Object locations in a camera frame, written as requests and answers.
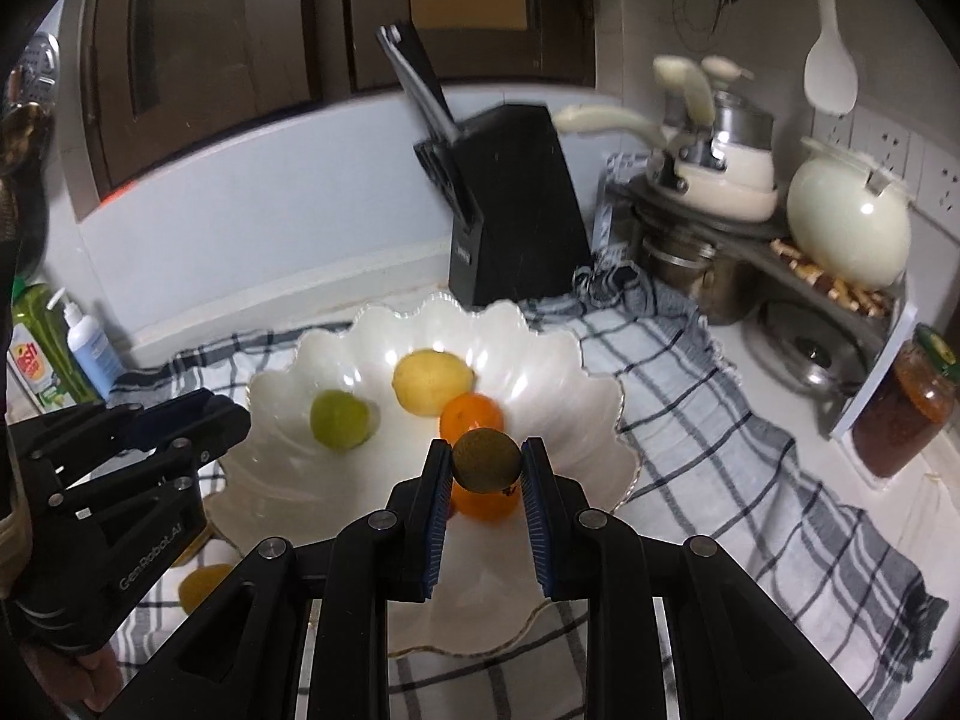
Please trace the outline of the cream round kettle pot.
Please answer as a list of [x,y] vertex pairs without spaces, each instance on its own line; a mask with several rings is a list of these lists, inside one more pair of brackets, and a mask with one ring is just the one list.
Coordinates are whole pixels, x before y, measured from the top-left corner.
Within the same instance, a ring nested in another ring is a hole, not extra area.
[[911,245],[907,184],[874,158],[812,137],[788,188],[793,241],[812,262],[848,283],[889,288],[907,268]]

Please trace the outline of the dark wooden window frame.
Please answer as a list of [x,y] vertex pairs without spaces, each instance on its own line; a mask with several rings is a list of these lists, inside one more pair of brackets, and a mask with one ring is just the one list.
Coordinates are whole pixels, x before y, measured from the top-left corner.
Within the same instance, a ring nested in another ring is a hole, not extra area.
[[374,33],[398,20],[444,83],[596,80],[594,0],[82,0],[98,199],[249,128],[390,88]]

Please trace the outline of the orange tangerine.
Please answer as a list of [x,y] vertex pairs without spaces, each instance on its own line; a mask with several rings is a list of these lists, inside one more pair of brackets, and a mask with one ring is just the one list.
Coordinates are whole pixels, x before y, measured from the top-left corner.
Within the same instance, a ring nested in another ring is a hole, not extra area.
[[454,445],[465,433],[489,427],[505,430],[505,417],[500,405],[487,395],[467,392],[457,395],[444,406],[439,415],[439,437]]
[[451,504],[456,514],[471,518],[475,522],[500,523],[516,511],[521,502],[521,488],[514,484],[506,491],[498,493],[474,493],[452,483]]

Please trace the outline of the white wall socket strip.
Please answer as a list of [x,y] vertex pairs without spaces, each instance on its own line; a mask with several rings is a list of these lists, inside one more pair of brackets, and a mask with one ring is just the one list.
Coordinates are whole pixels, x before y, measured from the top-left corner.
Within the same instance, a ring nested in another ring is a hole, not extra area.
[[861,151],[907,184],[919,215],[958,239],[958,158],[906,125],[865,107],[850,114],[816,110],[812,137]]

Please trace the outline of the metal hanging strainer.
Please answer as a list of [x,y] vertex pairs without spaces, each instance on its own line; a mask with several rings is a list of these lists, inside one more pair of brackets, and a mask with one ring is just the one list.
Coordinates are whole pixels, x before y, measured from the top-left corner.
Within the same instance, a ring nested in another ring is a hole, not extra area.
[[37,31],[8,75],[3,89],[3,114],[26,104],[52,110],[57,101],[59,75],[59,41],[52,32]]

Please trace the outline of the cream steel stacked pot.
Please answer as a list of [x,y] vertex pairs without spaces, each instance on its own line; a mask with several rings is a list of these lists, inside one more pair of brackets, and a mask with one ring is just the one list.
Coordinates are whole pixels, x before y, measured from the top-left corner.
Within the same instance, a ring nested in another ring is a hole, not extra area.
[[[693,124],[686,110],[680,72],[693,67],[703,73],[713,94],[715,120],[711,130]],[[652,68],[665,93],[664,132],[669,137],[682,130],[698,135],[692,146],[680,152],[682,160],[716,169],[728,181],[743,187],[771,192],[775,188],[773,115],[732,88],[739,80],[752,80],[754,74],[720,55],[706,55],[699,62],[658,55],[652,60]]]

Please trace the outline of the blue white pump bottle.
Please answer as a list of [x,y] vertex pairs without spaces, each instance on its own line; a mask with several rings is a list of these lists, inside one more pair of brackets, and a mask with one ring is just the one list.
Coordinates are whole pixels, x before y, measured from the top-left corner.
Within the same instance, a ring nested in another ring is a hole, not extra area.
[[110,343],[101,324],[70,299],[65,288],[57,289],[49,299],[47,309],[53,310],[55,307],[60,307],[64,312],[67,346],[73,359],[82,368],[96,394],[107,400],[112,387],[125,374],[121,356],[114,344]]

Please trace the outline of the black knife block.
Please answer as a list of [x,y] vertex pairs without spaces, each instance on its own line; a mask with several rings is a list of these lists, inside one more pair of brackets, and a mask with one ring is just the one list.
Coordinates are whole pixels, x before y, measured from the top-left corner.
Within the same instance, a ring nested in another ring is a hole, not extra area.
[[466,307],[563,296],[590,264],[578,197],[550,112],[505,103],[446,146],[460,218],[449,289]]

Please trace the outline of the jar with green lid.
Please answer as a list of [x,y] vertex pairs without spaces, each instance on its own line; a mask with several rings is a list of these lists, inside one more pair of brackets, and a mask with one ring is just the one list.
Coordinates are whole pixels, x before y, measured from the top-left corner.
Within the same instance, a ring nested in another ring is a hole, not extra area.
[[851,429],[854,450],[876,478],[893,478],[944,429],[957,400],[958,356],[918,323]]

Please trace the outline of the glass pot lid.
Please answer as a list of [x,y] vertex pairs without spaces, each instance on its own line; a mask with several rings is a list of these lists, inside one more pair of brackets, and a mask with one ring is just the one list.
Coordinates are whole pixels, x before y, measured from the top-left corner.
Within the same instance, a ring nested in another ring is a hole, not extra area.
[[800,388],[825,397],[852,397],[866,383],[867,358],[848,330],[822,312],[786,299],[767,299],[757,312],[761,338]]

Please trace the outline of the green round fruit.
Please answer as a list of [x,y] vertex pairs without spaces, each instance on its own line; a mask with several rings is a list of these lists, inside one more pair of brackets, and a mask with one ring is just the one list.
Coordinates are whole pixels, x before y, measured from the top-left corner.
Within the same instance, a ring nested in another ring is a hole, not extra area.
[[317,394],[309,410],[313,438],[327,449],[348,452],[370,437],[371,410],[366,401],[343,390]]

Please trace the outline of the yellow lemon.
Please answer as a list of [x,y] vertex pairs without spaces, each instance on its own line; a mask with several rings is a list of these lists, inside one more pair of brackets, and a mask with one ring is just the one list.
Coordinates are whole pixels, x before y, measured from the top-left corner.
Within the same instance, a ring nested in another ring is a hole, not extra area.
[[398,361],[392,388],[398,405],[415,416],[439,416],[444,406],[470,392],[472,368],[459,356],[436,349],[417,349]]

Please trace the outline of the brown kiwi fruit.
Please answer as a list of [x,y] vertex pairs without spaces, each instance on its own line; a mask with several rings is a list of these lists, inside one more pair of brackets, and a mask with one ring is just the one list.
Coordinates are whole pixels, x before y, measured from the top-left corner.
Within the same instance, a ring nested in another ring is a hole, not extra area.
[[452,447],[455,481],[475,494],[502,493],[521,474],[521,450],[493,427],[477,427]]

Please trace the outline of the wooden trivet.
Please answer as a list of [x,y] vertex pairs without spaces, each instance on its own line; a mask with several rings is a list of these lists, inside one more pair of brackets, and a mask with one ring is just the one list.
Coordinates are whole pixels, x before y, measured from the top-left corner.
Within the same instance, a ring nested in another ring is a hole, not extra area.
[[817,293],[827,296],[844,310],[869,319],[883,319],[892,313],[893,299],[889,294],[864,289],[835,277],[796,249],[791,241],[775,239],[770,242],[770,249],[800,281],[812,286]]

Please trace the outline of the small yellow fruit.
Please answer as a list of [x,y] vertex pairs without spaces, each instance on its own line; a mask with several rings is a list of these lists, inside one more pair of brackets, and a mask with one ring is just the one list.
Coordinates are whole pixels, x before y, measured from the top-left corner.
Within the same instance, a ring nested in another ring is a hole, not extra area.
[[185,614],[192,614],[231,574],[229,564],[210,564],[197,567],[181,582],[178,588],[179,605]]

